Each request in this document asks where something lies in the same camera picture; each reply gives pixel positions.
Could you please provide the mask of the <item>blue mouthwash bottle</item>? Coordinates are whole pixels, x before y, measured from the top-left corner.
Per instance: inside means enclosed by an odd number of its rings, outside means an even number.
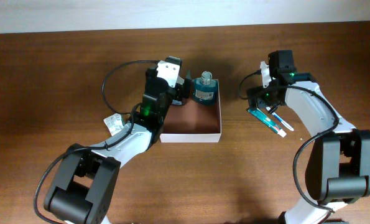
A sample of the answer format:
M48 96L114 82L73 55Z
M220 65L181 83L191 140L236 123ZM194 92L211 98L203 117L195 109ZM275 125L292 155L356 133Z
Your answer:
M213 105L216 102L218 94L218 82L213 79L212 73L204 71L201 77L193 82L193 99L203 105Z

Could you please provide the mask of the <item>clear cap deodorant bottle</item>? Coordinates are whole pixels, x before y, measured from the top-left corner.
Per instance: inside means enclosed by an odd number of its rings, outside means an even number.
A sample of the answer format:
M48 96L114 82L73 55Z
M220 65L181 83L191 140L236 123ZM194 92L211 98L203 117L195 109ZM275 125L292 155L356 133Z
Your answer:
M185 100L182 99L181 101L179 100L172 100L172 105L173 106L183 106L185 104Z

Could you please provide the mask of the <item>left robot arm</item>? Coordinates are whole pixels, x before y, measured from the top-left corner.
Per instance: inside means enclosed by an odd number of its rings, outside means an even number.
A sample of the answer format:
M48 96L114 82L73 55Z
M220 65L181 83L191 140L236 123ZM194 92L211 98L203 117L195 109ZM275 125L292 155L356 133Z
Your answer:
M91 146L71 145L48 167L58 166L44 199L56 223L109 223L108 209L120 168L160 138L173 101L188 98L190 77L181 78L182 59L168 56L146 71L142 101L122 130Z

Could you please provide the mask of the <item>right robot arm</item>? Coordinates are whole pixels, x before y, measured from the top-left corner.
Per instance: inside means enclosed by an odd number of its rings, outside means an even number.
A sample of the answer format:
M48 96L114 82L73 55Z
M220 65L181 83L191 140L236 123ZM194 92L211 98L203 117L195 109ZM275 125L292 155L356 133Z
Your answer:
M298 72L291 50L271 52L255 73L262 85L247 90L248 112L283 136L261 108L274 114L288 106L311 135L292 164L301 198L278 223L325 223L337 210L370 196L370 130L357 129L334 109L315 78Z

